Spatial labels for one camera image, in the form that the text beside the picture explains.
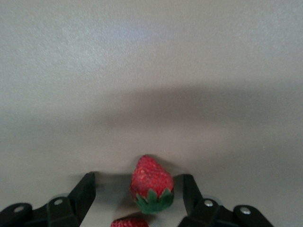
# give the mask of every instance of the black plastic bracket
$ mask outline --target black plastic bracket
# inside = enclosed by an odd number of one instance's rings
[[[95,174],[85,174],[67,197],[32,210],[16,203],[0,212],[0,227],[79,227],[96,197]]]
[[[259,210],[238,205],[233,211],[204,199],[193,176],[184,175],[183,200],[187,216],[178,227],[273,227]]]

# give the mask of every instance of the red strawberry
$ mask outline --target red strawberry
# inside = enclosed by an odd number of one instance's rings
[[[148,227],[148,224],[142,218],[125,218],[113,221],[110,227]]]
[[[172,176],[153,158],[142,156],[132,176],[130,192],[144,214],[171,206],[174,199]]]

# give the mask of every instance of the green strawberry calyx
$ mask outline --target green strawberry calyx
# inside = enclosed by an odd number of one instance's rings
[[[139,194],[136,194],[136,197],[136,203],[143,214],[154,214],[172,205],[174,192],[171,192],[166,188],[158,198],[157,193],[153,189],[149,189],[147,198],[144,198]]]

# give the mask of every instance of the silver screw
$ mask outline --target silver screw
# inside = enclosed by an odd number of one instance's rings
[[[58,200],[56,200],[56,201],[54,202],[54,204],[55,204],[55,205],[59,205],[59,204],[61,204],[62,202],[63,202],[62,199],[58,199]]]
[[[16,207],[16,208],[14,209],[14,213],[18,213],[18,212],[20,212],[20,211],[23,211],[23,209],[24,209],[23,206]]]
[[[205,204],[206,206],[208,206],[208,207],[212,207],[212,206],[214,205],[213,202],[210,201],[210,200],[205,200],[205,201],[204,201],[204,204]]]
[[[241,207],[241,208],[240,208],[240,211],[241,211],[243,214],[250,214],[250,210],[249,210],[247,207]]]

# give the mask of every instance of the whole strawberry with green leaves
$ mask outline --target whole strawberry with green leaves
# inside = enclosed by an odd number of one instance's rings
[[[171,206],[174,181],[170,173],[152,157],[142,156],[130,184],[130,192],[144,214],[160,212]]]
[[[147,222],[142,218],[125,218],[115,220],[110,227],[149,227]]]

